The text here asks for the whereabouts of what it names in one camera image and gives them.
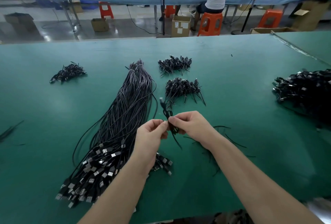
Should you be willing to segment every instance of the red plastic stool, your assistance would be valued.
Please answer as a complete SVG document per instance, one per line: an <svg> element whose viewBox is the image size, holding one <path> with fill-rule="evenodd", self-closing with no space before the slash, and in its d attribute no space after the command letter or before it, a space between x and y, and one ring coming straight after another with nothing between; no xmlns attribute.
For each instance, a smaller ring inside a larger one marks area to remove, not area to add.
<svg viewBox="0 0 331 224"><path fill-rule="evenodd" d="M204 24L205 19L207 19L207 25L202 26ZM219 20L219 26L216 27L216 21ZM205 35L205 36L217 36L221 34L221 25L223 20L222 13L204 13L201 18L201 25L197 36Z"/></svg>
<svg viewBox="0 0 331 224"><path fill-rule="evenodd" d="M173 5L167 5L166 8L164 9L164 13L166 14L166 17L169 18L170 15L175 14L177 9L177 6L175 5L175 8Z"/></svg>
<svg viewBox="0 0 331 224"><path fill-rule="evenodd" d="M275 28L278 27L283 16L283 10L267 9L258 25L260 28ZM272 18L273 22L267 24L267 20Z"/></svg>
<svg viewBox="0 0 331 224"><path fill-rule="evenodd" d="M99 4L107 4L107 2L99 1ZM110 16L113 19L114 15L113 15L112 9L110 8L110 5L107 5L107 7L108 7L108 10L104 10L104 9L102 9L102 5L99 5L101 18L104 19L105 16Z"/></svg>

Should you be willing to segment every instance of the green table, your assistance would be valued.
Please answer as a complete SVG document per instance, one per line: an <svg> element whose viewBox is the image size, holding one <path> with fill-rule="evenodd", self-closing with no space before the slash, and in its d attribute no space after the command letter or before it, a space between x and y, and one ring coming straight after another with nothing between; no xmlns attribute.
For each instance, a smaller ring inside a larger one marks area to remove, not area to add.
<svg viewBox="0 0 331 224"><path fill-rule="evenodd" d="M0 45L0 53L0 132L25 120L0 143L2 224L75 224L81 218L90 204L69 209L68 201L54 199L73 170L78 139L108 109L129 63L141 58L158 85L155 96L163 96L166 81L180 75L160 77L157 61L169 54L192 58L183 78L198 78L207 104L178 101L175 114L198 110L213 126L231 127L229 137L247 146L242 151L255 155L251 160L294 197L331 194L331 146L313 122L279 106L271 92L277 76L327 66L271 35ZM69 61L79 62L88 76L49 84ZM156 117L165 118L160 107ZM162 141L173 175L151 173L131 223L242 207L224 175L213 177L215 166L203 149L187 138L178 141L182 151L172 137Z"/></svg>
<svg viewBox="0 0 331 224"><path fill-rule="evenodd" d="M276 33L276 35L331 66L331 31Z"/></svg>

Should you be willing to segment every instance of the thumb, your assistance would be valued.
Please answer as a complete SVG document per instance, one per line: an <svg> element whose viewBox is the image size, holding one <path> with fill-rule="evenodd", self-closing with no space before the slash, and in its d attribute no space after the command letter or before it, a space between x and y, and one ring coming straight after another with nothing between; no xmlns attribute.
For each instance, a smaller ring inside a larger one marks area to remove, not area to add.
<svg viewBox="0 0 331 224"><path fill-rule="evenodd" d="M168 121L171 124L173 124L175 127L178 127L178 128L183 129L185 131L186 126L187 126L186 121L182 121L181 119L173 117L173 116L169 117Z"/></svg>
<svg viewBox="0 0 331 224"><path fill-rule="evenodd" d="M158 127L153 132L161 136L167 130L167 128L168 122L164 121L160 125L158 125Z"/></svg>

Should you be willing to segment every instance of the pile of black cables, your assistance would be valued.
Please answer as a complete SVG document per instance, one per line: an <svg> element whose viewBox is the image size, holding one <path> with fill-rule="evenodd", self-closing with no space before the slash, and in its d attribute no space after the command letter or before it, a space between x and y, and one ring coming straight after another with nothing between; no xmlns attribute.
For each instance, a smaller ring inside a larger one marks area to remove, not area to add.
<svg viewBox="0 0 331 224"><path fill-rule="evenodd" d="M192 59L189 59L188 57L184 58L182 56L180 56L180 58L175 58L170 55L170 59L159 60L158 63L161 73L164 72L162 75L173 73L175 70L180 70L183 75L182 70L186 69L188 71L188 68L191 67Z"/></svg>
<svg viewBox="0 0 331 224"><path fill-rule="evenodd" d="M277 102L302 116L317 122L331 123L331 69L325 71L302 71L287 79L277 77L273 91Z"/></svg>
<svg viewBox="0 0 331 224"><path fill-rule="evenodd" d="M141 60L129 66L129 73L107 112L80 138L75 152L85 134L100 123L92 137L90 150L67 178L56 199L68 199L69 207L80 201L95 202L128 161L134 147L139 126L147 121L151 110L153 80ZM163 168L169 175L167 165L172 162L157 154L154 170Z"/></svg>
<svg viewBox="0 0 331 224"><path fill-rule="evenodd" d="M175 100L178 97L184 96L185 97L185 101L187 99L187 95L192 94L193 99L195 101L195 103L197 103L194 95L198 96L203 103L206 105L204 98L202 97L201 94L201 90L200 90L200 86L198 83L198 80L195 79L194 83L193 82L189 82L186 79L182 79L182 78L175 78L173 80L169 80L166 84L166 100L165 103L166 104L170 104L168 107L171 107L172 105L175 104Z"/></svg>
<svg viewBox="0 0 331 224"><path fill-rule="evenodd" d="M79 66L79 63L76 64L71 61L71 64L67 67L63 66L62 70L60 70L56 75L54 75L49 83L53 83L54 81L68 81L74 77L85 75L86 72L82 67Z"/></svg>

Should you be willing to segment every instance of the shiny gray floor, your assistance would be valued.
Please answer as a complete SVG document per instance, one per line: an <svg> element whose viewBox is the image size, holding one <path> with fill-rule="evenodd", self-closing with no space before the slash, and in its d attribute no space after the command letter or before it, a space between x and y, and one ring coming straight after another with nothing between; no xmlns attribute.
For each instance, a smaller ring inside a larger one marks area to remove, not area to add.
<svg viewBox="0 0 331 224"><path fill-rule="evenodd" d="M109 19L110 30L108 32L95 33L91 25L92 18L100 17L99 9L87 10L84 13L79 13L81 26L78 27L77 33L73 33L69 23L65 20L65 15L62 10L54 10L51 8L7 8L1 11L2 14L11 12L25 12L31 14L34 18L37 31L16 32L13 27L0 19L0 40L3 44L11 43L29 43L41 41L63 41L63 40L92 40L92 39L118 39L118 38L143 38L143 37L159 37L161 35L161 22L158 21L158 29L154 25L154 10L153 7L137 7L130 6L129 10L126 6L112 6L115 19ZM255 28L264 10L254 9L246 25L246 32L249 33L251 28ZM182 6L181 13L185 16L190 15L188 8ZM241 29L245 14L240 17L242 11L238 11L233 24L222 24L221 34L230 34L232 30ZM231 19L233 8L229 9L227 20ZM285 13L279 27L291 26L293 19L288 18L289 12ZM172 18L166 19L165 33L171 35ZM331 23L320 23L317 30L330 30ZM190 37L195 36L196 32L190 32Z"/></svg>

